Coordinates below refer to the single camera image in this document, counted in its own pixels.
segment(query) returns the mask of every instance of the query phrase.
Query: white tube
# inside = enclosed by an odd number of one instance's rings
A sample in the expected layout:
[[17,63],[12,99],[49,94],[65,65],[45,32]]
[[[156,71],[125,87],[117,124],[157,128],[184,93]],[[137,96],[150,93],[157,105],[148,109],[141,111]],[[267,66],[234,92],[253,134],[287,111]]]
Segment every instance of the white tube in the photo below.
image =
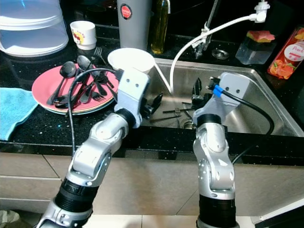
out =
[[164,82],[165,86],[167,87],[169,93],[171,92],[170,90],[170,85],[168,83],[168,81],[166,80],[165,76],[163,75],[161,69],[159,68],[159,66],[156,64],[156,62],[154,62],[154,66],[156,68],[156,70],[158,71],[159,75],[161,76],[162,81]]
[[194,38],[193,40],[189,41],[185,46],[182,47],[182,49],[177,53],[177,55],[175,56],[173,62],[172,62],[172,65],[171,65],[171,69],[170,69],[170,92],[171,94],[174,93],[174,89],[173,89],[173,72],[174,72],[174,68],[175,68],[175,65],[176,65],[176,62],[177,60],[179,59],[179,57],[182,55],[182,53],[188,48],[190,47],[193,43],[195,43],[196,41],[202,39],[203,37],[206,37],[206,36],[209,36],[211,35],[212,33],[215,33],[221,29],[224,29],[230,25],[233,25],[233,24],[236,24],[238,22],[241,22],[241,21],[244,21],[244,20],[255,20],[257,17],[257,15],[254,13],[254,14],[250,14],[249,16],[245,16],[245,17],[241,17],[241,18],[238,18],[238,19],[235,19],[235,20],[231,20],[221,26],[218,26],[212,30],[210,30],[209,32],[206,32],[206,33],[203,33],[201,35],[199,35],[198,37]]

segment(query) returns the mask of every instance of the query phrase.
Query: sink drain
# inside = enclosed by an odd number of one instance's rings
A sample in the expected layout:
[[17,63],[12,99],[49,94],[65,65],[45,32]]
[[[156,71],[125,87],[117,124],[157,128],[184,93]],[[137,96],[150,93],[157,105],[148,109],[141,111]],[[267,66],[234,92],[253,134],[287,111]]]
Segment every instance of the sink drain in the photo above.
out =
[[194,123],[191,119],[183,119],[181,122],[181,127],[184,129],[190,129],[190,130],[194,130],[195,126]]
[[221,50],[221,49],[214,49],[214,50],[212,50],[212,55],[215,58],[221,59],[221,60],[229,58],[229,53],[226,52],[226,51],[224,51],[224,50]]

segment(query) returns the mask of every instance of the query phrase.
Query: black cable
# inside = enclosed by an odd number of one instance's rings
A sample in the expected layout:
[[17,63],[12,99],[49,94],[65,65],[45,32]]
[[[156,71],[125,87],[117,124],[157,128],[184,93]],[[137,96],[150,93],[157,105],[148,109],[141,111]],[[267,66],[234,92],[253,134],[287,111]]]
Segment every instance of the black cable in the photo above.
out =
[[73,90],[75,88],[75,85],[78,81],[80,81],[82,79],[82,77],[86,76],[86,74],[93,72],[93,71],[109,71],[113,74],[115,74],[115,70],[112,69],[107,69],[107,68],[94,68],[94,69],[89,69],[86,70],[82,73],[80,73],[78,76],[76,76],[75,80],[73,81],[72,85],[70,86],[70,89],[68,91],[68,100],[67,100],[67,105],[68,105],[68,116],[70,119],[70,124],[71,124],[71,132],[72,132],[72,152],[73,155],[72,157],[75,155],[76,153],[76,145],[75,145],[75,134],[74,134],[74,126],[73,126],[73,117],[72,117],[72,107],[71,107],[71,98],[72,98],[72,94],[73,94]]
[[252,144],[251,146],[249,146],[247,149],[245,149],[242,153],[240,153],[238,156],[236,156],[233,160],[232,160],[232,164],[236,163],[236,161],[242,157],[244,154],[246,154],[249,150],[251,150],[253,147],[255,147],[257,144],[259,144],[263,139],[265,139],[266,137],[268,137],[272,131],[274,130],[275,128],[275,123],[274,121],[271,119],[271,117],[264,111],[262,110],[261,108],[255,106],[254,104],[248,102],[248,101],[245,101],[237,96],[234,96],[232,95],[231,93],[228,93],[227,91],[223,90],[222,94],[230,97],[231,99],[233,100],[236,100],[254,110],[256,110],[257,112],[259,112],[260,114],[262,114],[268,121],[269,121],[269,130],[267,131],[267,133],[261,137],[257,142],[255,142],[254,144]]

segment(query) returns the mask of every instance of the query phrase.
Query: black countertop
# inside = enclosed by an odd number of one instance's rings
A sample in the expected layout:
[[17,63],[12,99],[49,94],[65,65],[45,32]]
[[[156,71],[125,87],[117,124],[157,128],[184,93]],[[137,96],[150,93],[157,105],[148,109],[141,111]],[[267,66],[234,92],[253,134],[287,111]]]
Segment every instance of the black countertop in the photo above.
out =
[[[119,36],[117,28],[97,27],[97,45],[103,47],[103,56],[119,48]],[[162,55],[154,55],[158,58],[173,59],[180,48],[186,44],[190,37],[168,35],[166,39],[166,51]],[[181,57],[182,61],[202,62],[218,65],[229,65],[253,68],[260,73],[278,99],[289,111],[292,117],[303,128],[304,126],[304,64],[287,81],[276,79],[266,74],[269,64],[265,65],[242,65],[234,55],[239,44],[221,41],[212,41],[209,48],[201,59],[195,59],[193,50],[189,48]],[[230,53],[227,60],[217,60],[211,55],[211,50],[220,48]],[[90,51],[84,52],[77,49],[75,43],[70,39],[66,48],[55,54],[36,57],[18,58],[11,57],[1,52],[0,54],[0,87],[17,87],[31,90],[34,80],[43,72],[59,66],[66,61],[76,62],[78,55],[90,55]],[[112,112],[114,104],[103,110],[79,115],[74,117],[76,133],[76,144],[80,145],[88,137],[89,131],[96,122],[102,120]],[[123,149],[158,152],[159,158],[167,158],[168,152],[173,154],[171,159],[176,158],[177,153],[192,153],[192,144],[195,132],[186,129],[140,127],[130,132],[123,141]],[[253,138],[260,135],[228,133],[230,145],[229,154],[235,156],[248,147]],[[304,138],[271,136],[266,141],[252,149],[249,155],[243,157],[244,163],[256,164],[277,164],[277,165],[304,165],[301,145]],[[69,119],[64,115],[51,113],[41,106],[38,106],[28,120],[17,126],[8,141],[0,141],[2,144],[29,144],[46,146],[51,149],[39,150],[37,153],[54,155],[71,155],[71,127]],[[116,156],[123,156],[124,153],[117,153]]]

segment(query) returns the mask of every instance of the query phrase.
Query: blue connector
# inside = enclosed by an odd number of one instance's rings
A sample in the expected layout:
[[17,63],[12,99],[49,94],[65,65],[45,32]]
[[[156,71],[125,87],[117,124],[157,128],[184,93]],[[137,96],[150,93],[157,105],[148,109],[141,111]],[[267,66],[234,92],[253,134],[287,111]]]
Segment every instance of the blue connector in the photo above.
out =
[[221,87],[219,87],[218,85],[215,85],[214,90],[213,90],[213,94],[220,97],[221,94],[223,93],[223,91],[224,90]]

